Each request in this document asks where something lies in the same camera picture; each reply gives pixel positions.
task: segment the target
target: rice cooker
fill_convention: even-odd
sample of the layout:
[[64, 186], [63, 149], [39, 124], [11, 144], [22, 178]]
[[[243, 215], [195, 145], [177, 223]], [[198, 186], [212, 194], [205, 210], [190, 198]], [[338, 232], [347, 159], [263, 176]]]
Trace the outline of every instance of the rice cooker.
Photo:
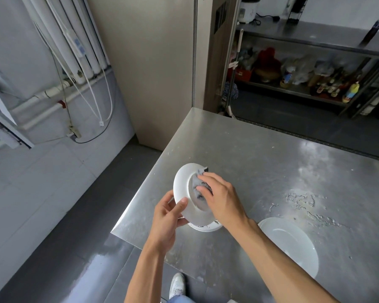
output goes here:
[[257, 5], [260, 0], [241, 0], [238, 21], [250, 23], [257, 13]]

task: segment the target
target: person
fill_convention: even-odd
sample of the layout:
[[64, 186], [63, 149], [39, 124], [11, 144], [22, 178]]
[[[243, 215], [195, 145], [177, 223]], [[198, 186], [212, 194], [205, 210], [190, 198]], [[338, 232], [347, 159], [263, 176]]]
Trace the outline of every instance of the person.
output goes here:
[[[215, 218], [250, 257], [277, 303], [338, 302], [247, 217], [230, 183], [215, 173], [205, 172], [198, 177], [211, 187], [213, 194], [205, 187], [198, 186], [197, 190]], [[170, 202], [172, 198], [172, 191], [167, 192], [154, 209], [152, 228], [129, 283], [126, 303], [160, 302], [164, 257], [174, 244], [176, 228], [188, 223], [181, 215], [188, 200], [183, 198], [175, 204]], [[193, 302], [185, 296], [181, 274], [172, 280], [169, 302]]]

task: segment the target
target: blue jeans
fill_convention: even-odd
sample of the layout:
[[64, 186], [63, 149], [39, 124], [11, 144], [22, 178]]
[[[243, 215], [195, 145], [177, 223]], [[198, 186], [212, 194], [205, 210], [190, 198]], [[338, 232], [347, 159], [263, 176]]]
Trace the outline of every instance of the blue jeans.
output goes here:
[[173, 296], [167, 303], [195, 303], [187, 296]]

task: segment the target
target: white plate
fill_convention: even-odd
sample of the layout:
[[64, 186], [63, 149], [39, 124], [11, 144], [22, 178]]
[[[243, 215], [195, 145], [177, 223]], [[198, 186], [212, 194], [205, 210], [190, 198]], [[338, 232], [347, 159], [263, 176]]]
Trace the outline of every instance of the white plate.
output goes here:
[[271, 241], [312, 278], [318, 273], [318, 256], [312, 241], [296, 224], [283, 218], [267, 218], [258, 226]]
[[203, 168], [205, 167], [197, 163], [187, 163], [182, 166], [175, 175], [172, 187], [175, 203], [178, 203], [184, 197], [188, 198], [188, 205], [182, 212], [184, 218], [199, 227], [207, 226], [215, 220], [209, 206], [205, 202], [198, 200], [192, 190], [191, 176]]
[[197, 231], [205, 232], [205, 233], [217, 231], [223, 226], [217, 220], [214, 220], [211, 224], [208, 224], [207, 226], [204, 226], [204, 227], [197, 227], [196, 225], [193, 225], [192, 223], [189, 223], [188, 225], [192, 227], [193, 229], [196, 229]]

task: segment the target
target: sneaker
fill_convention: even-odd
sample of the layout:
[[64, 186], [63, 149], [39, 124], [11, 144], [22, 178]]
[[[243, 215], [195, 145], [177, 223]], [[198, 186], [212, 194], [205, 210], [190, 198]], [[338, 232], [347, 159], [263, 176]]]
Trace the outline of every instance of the sneaker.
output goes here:
[[185, 278], [182, 273], [176, 273], [172, 277], [168, 299], [170, 300], [173, 296], [185, 296]]

